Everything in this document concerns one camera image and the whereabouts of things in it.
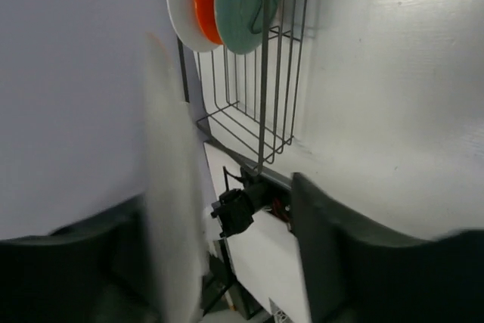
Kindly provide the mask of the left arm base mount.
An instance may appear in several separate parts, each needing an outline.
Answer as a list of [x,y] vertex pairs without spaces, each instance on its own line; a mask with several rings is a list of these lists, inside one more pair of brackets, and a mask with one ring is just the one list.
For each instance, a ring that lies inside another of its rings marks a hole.
[[266,170],[252,175],[244,168],[235,175],[222,169],[225,191],[212,204],[211,217],[221,225],[222,238],[246,231],[254,222],[253,216],[266,211],[292,230],[290,180]]

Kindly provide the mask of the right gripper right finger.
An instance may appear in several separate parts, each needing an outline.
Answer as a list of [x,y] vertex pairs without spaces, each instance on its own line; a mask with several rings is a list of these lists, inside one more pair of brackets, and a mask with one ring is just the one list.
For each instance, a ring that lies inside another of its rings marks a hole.
[[313,322],[481,322],[483,232],[422,240],[344,206],[303,174],[291,182]]

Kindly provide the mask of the green plate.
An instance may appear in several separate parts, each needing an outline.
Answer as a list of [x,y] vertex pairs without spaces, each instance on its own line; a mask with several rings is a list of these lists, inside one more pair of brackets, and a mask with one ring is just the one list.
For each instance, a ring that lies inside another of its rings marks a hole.
[[214,0],[216,29],[223,45],[239,55],[262,44],[263,0]]

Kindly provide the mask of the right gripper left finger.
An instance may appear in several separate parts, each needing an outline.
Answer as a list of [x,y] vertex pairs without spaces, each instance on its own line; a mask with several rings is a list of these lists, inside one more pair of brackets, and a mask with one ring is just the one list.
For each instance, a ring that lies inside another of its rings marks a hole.
[[143,199],[1,242],[3,322],[161,322]]

